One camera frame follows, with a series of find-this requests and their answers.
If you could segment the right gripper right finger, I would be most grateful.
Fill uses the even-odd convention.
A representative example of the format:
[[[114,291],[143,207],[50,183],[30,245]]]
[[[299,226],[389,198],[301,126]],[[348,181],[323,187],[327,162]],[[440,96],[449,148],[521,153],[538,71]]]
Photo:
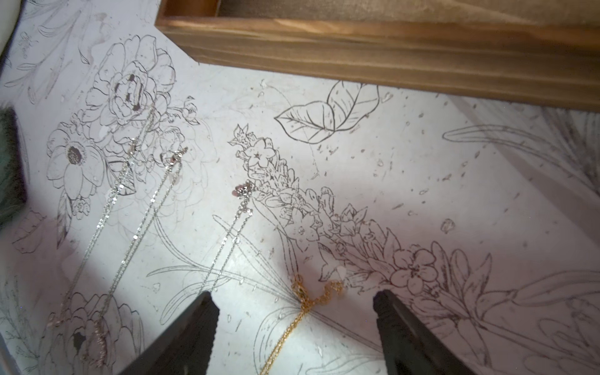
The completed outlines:
[[[389,375],[474,375],[391,291],[373,297]]]

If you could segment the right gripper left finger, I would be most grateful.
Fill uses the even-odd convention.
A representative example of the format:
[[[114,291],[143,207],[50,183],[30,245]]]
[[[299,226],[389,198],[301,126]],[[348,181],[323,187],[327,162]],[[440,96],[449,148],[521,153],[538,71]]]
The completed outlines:
[[[211,293],[201,293],[121,374],[207,373],[219,314]]]

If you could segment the wooden jewelry display stand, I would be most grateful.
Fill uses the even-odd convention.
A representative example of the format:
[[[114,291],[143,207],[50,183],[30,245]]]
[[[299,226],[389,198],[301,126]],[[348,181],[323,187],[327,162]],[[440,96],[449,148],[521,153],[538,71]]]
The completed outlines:
[[[249,19],[218,7],[164,1],[156,27],[200,63],[599,109],[596,27]]]

